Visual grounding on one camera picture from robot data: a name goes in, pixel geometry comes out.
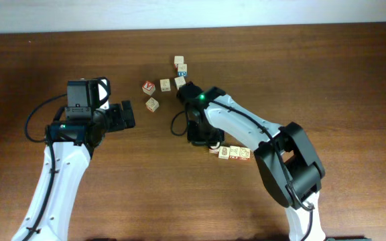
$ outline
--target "robotic arm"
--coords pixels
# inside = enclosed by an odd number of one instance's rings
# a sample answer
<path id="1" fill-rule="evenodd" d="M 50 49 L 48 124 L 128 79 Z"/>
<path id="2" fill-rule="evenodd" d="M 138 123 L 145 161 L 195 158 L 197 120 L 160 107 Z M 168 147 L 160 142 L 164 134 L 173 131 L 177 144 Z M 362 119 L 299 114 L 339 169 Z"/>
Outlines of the robotic arm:
<path id="1" fill-rule="evenodd" d="M 179 89 L 177 97 L 185 107 L 187 138 L 193 145 L 219 145 L 227 132 L 254 150 L 266 190 L 285 207 L 290 240 L 325 239 L 318 214 L 325 171 L 299 125 L 283 127 L 263 120 L 217 87 L 203 92 L 190 82 Z M 284 163 L 281 155 L 290 151 L 294 154 Z"/>
<path id="2" fill-rule="evenodd" d="M 105 133 L 135 126 L 130 102 L 123 101 L 123 109 L 120 104 L 109 104 L 110 94 L 105 77 L 68 82 L 68 106 L 61 107 L 46 127 L 40 180 L 13 241 L 68 239 L 76 192 L 94 149 Z M 60 121 L 63 112 L 66 120 Z"/>

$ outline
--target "brown wooden surface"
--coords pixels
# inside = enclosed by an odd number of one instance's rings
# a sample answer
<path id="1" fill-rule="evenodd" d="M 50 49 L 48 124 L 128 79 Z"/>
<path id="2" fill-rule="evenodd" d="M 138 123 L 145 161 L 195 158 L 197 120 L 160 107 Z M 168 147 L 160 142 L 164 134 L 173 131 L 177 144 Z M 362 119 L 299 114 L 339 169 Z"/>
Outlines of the brown wooden surface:
<path id="1" fill-rule="evenodd" d="M 111 80 L 112 102 L 132 101 L 137 126 L 108 134 L 95 151 L 70 240 L 288 233 L 254 160 L 218 159 L 171 135 L 182 109 L 174 85 L 156 86 L 157 112 L 145 108 L 141 85 L 173 78 L 174 55 L 203 89 L 219 86 L 264 119 L 304 127 L 326 168 L 327 236 L 386 240 L 386 23 L 0 35 L 0 240 L 19 228 L 42 168 L 44 145 L 24 137 L 26 116 L 68 80 L 97 76 Z M 30 133 L 41 137 L 65 102 L 39 111 Z"/>

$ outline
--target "white wall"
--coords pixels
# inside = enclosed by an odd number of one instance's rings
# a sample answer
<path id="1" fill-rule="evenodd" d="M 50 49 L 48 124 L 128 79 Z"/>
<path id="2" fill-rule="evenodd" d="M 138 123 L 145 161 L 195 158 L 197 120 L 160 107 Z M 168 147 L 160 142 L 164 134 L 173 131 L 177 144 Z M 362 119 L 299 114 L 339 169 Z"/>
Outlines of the white wall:
<path id="1" fill-rule="evenodd" d="M 386 21 L 386 0 L 0 0 L 0 33 Z"/>

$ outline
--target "wood grain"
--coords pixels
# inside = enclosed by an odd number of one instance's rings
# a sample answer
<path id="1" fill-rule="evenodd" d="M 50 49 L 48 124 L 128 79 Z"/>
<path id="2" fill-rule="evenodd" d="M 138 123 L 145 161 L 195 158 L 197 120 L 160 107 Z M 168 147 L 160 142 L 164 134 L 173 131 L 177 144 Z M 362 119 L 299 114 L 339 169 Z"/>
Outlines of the wood grain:
<path id="1" fill-rule="evenodd" d="M 287 235 L 254 160 L 218 159 L 171 135 L 182 109 L 175 86 L 157 88 L 155 113 L 145 108 L 141 85 L 173 78 L 174 55 L 203 89 L 219 86 L 264 119 L 304 127 L 326 168 L 327 236 L 386 240 L 386 23 L 0 35 L 0 240 L 19 228 L 42 168 L 44 146 L 23 135 L 26 116 L 68 80 L 97 76 L 111 80 L 112 102 L 132 101 L 137 126 L 96 150 L 70 240 Z M 42 136 L 64 102 L 40 110 L 31 135 Z"/>

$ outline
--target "toy block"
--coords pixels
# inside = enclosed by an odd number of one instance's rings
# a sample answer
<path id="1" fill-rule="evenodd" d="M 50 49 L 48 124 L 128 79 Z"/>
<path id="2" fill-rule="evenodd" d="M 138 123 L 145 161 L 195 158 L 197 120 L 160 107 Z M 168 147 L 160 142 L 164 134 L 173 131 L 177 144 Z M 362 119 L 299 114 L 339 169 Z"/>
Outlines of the toy block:
<path id="1" fill-rule="evenodd" d="M 218 152 L 218 158 L 228 159 L 230 151 L 231 150 L 228 147 L 220 147 L 220 151 Z"/>
<path id="2" fill-rule="evenodd" d="M 178 68 L 178 64 L 184 64 L 184 56 L 175 56 L 174 57 L 175 68 Z"/>
<path id="3" fill-rule="evenodd" d="M 218 154 L 218 152 L 220 152 L 220 147 L 217 149 L 209 149 L 209 153 Z"/>
<path id="4" fill-rule="evenodd" d="M 147 81 L 143 86 L 142 86 L 142 91 L 144 91 L 144 93 L 148 94 L 148 95 L 152 95 L 153 92 L 155 90 L 155 86 L 153 83 L 151 83 L 150 81 Z"/>
<path id="5" fill-rule="evenodd" d="M 160 80 L 160 88 L 163 91 L 171 91 L 171 82 L 169 79 Z"/>
<path id="6" fill-rule="evenodd" d="M 187 77 L 187 64 L 178 64 L 178 76 Z"/>
<path id="7" fill-rule="evenodd" d="M 175 85 L 177 86 L 177 90 L 179 90 L 181 86 L 186 84 L 186 80 L 184 79 L 183 76 L 177 77 L 174 80 L 175 80 Z"/>
<path id="8" fill-rule="evenodd" d="M 229 153 L 229 158 L 231 159 L 239 159 L 239 155 L 241 153 L 241 148 L 236 146 L 231 146 L 231 152 Z"/>
<path id="9" fill-rule="evenodd" d="M 240 160 L 249 160 L 250 149 L 241 147 L 241 152 L 239 153 Z"/>
<path id="10" fill-rule="evenodd" d="M 159 102 L 155 100 L 153 97 L 151 97 L 146 103 L 145 106 L 147 109 L 149 109 L 151 112 L 155 112 L 157 108 L 159 107 Z"/>

